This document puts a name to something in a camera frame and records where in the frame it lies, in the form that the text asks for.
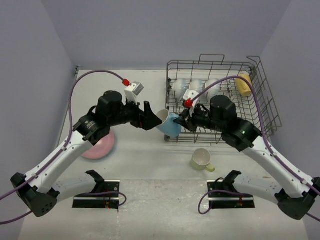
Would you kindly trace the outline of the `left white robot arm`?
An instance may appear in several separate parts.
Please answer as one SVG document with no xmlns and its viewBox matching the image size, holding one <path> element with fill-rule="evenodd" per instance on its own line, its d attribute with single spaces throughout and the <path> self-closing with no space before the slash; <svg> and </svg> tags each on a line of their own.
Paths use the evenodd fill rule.
<svg viewBox="0 0 320 240">
<path fill-rule="evenodd" d="M 122 99 L 119 92 L 106 91 L 97 105 L 79 119 L 64 142 L 45 160 L 27 173 L 16 173 L 11 177 L 18 196 L 36 217 L 46 215 L 57 203 L 68 198 L 104 194 L 105 180 L 94 170 L 88 170 L 78 178 L 58 179 L 77 158 L 106 137 L 111 127 L 129 123 L 149 131 L 162 124 L 148 101 L 144 102 L 141 110 L 139 104 L 123 103 Z"/>
</svg>

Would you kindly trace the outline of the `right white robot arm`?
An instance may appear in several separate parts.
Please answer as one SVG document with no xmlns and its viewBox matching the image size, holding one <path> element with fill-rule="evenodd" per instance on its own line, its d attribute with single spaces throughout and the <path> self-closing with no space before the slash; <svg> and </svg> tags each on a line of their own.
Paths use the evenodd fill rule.
<svg viewBox="0 0 320 240">
<path fill-rule="evenodd" d="M 174 120 L 190 132 L 197 128 L 216 130 L 222 140 L 238 152 L 258 163 L 273 178 L 254 179 L 233 170 L 223 180 L 227 196 L 252 195 L 272 202 L 288 217 L 301 220 L 320 194 L 320 179 L 311 177 L 293 166 L 251 122 L 238 117 L 236 105 L 224 95 L 210 100 L 210 109 L 197 104 L 186 108 Z"/>
</svg>

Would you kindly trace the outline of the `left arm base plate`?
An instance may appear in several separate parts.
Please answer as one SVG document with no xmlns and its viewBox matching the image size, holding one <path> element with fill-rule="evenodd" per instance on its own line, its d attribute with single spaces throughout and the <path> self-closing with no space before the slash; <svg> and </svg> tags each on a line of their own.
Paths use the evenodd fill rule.
<svg viewBox="0 0 320 240">
<path fill-rule="evenodd" d="M 118 192 L 120 180 L 106 180 L 102 190 L 98 193 Z M 72 202 L 73 209 L 119 209 L 120 195 L 118 193 L 99 196 L 75 196 Z"/>
</svg>

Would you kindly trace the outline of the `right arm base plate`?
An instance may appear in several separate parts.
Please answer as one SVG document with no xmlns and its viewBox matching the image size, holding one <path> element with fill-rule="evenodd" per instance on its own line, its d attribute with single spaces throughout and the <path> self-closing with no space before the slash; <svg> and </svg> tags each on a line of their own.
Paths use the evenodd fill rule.
<svg viewBox="0 0 320 240">
<path fill-rule="evenodd" d="M 216 180 L 207 181 L 208 191 L 223 190 L 228 192 L 236 192 L 233 188 L 224 186 L 224 178 L 220 177 Z M 254 209 L 254 197 L 249 194 L 238 196 L 226 192 L 213 192 L 208 195 L 209 207 L 214 209 Z"/>
</svg>

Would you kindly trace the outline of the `blue mug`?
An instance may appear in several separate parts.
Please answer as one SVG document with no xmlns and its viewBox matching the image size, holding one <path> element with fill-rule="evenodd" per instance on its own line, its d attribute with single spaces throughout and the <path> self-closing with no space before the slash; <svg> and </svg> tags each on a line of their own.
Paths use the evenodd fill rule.
<svg viewBox="0 0 320 240">
<path fill-rule="evenodd" d="M 170 138 L 179 136 L 182 131 L 182 126 L 174 122 L 174 120 L 179 118 L 178 115 L 170 113 L 167 109 L 163 109 L 160 110 L 156 116 L 162 121 L 162 124 L 156 127 L 160 132 Z"/>
</svg>

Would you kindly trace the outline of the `yellow mug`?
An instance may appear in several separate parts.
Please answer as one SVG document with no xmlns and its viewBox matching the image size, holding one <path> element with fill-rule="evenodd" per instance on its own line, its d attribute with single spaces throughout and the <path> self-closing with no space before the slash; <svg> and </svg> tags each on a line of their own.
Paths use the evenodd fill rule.
<svg viewBox="0 0 320 240">
<path fill-rule="evenodd" d="M 246 79 L 248 81 L 249 85 L 252 86 L 252 81 L 251 81 L 249 74 L 241 73 L 238 76 Z M 249 97 L 252 95 L 252 91 L 251 91 L 249 85 L 245 81 L 243 81 L 242 79 L 236 78 L 235 85 L 236 85 L 237 90 L 239 91 L 241 96 Z"/>
</svg>

